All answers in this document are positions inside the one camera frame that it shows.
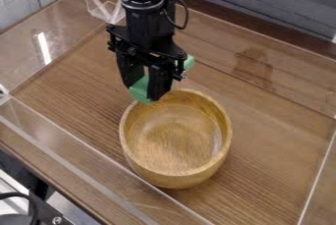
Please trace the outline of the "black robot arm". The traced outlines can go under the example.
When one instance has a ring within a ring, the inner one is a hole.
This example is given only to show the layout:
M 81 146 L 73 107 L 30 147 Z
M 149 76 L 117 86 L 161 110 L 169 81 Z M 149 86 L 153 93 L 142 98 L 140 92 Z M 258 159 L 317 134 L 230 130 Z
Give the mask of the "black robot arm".
M 110 24 L 109 49 L 116 53 L 126 89 L 149 102 L 160 100 L 182 78 L 188 54 L 174 43 L 176 7 L 182 0 L 121 0 L 125 24 Z

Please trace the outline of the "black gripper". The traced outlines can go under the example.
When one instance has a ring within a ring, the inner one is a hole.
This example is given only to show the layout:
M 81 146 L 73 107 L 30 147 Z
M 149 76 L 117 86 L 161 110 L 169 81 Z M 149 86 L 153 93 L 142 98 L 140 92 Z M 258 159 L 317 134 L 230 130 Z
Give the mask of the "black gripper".
M 176 29 L 184 29 L 189 10 L 182 0 L 157 3 L 122 0 L 125 25 L 109 25 L 109 48 L 116 53 L 125 87 L 130 87 L 149 68 L 146 98 L 157 101 L 170 90 L 172 80 L 184 73 L 186 53 L 174 43 Z

